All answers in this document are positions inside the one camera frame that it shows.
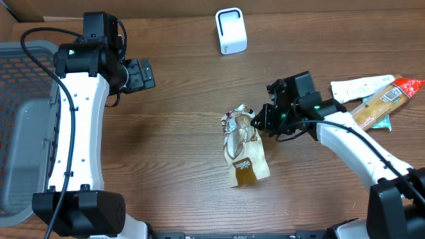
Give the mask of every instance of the food package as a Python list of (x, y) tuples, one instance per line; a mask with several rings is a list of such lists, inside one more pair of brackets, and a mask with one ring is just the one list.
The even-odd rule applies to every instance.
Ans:
[(350, 100), (371, 96), (397, 78), (401, 78), (401, 75), (388, 74), (331, 82), (332, 95), (336, 101), (342, 104)]
[(231, 187), (270, 176), (261, 137), (250, 125), (254, 116), (254, 111), (242, 104), (221, 118)]
[[(364, 97), (362, 102), (366, 102), (370, 97)], [(376, 124), (372, 125), (371, 129), (380, 129), (380, 128), (388, 128), (390, 131), (392, 130), (391, 127), (391, 121), (390, 121), (390, 115), (386, 115), (382, 120), (378, 121)]]
[(367, 130), (411, 99), (424, 84), (425, 80), (399, 78), (357, 106), (351, 114), (357, 124)]

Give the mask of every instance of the gray bin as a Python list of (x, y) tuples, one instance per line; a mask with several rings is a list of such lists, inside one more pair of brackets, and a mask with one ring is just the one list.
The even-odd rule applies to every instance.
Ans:
[[(30, 52), (54, 72), (51, 42), (27, 42)], [(33, 193), (46, 190), (56, 153), (58, 85), (22, 51), (0, 43), (0, 226), (32, 215)]]

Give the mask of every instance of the teal wrapper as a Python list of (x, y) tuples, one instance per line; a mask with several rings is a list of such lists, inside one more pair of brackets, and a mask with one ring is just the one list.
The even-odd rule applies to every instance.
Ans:
[[(362, 99), (362, 102), (367, 101), (370, 97), (372, 96), (368, 96), (368, 97), (364, 97)], [(377, 122), (376, 124), (374, 124), (371, 129), (380, 129), (380, 128), (388, 128), (390, 131), (392, 130), (391, 128), (391, 122), (390, 122), (390, 115), (386, 115), (381, 121)]]

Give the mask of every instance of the wooden table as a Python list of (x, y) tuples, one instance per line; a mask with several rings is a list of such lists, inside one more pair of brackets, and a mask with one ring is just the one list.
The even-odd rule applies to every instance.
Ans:
[[(245, 16), (246, 52), (222, 56), (214, 17), (124, 20), (128, 58), (148, 58), (156, 88), (107, 108), (102, 168), (107, 191), (156, 231), (293, 232), (324, 229), (367, 215), (360, 179), (309, 135), (263, 139), (271, 177), (229, 187), (222, 155), (223, 113), (246, 103), (257, 112), (266, 85), (310, 70), (324, 99), (333, 80), (377, 74), (425, 79), (425, 10)], [(82, 32), (82, 22), (16, 24), (12, 41), (33, 27)], [(72, 37), (34, 33), (59, 45)], [(425, 90), (391, 114), (393, 131), (369, 133), (416, 168), (423, 160)], [(348, 104), (352, 109), (359, 102)], [(41, 238), (37, 217), (0, 229), (4, 238)]]

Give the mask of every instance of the plastic crate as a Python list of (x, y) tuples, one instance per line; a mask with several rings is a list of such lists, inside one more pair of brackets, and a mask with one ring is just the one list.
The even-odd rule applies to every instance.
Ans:
[[(27, 42), (30, 52), (54, 72), (57, 46)], [(21, 223), (33, 210), (33, 193), (46, 190), (56, 152), (58, 85), (22, 51), (0, 43), (0, 226)]]

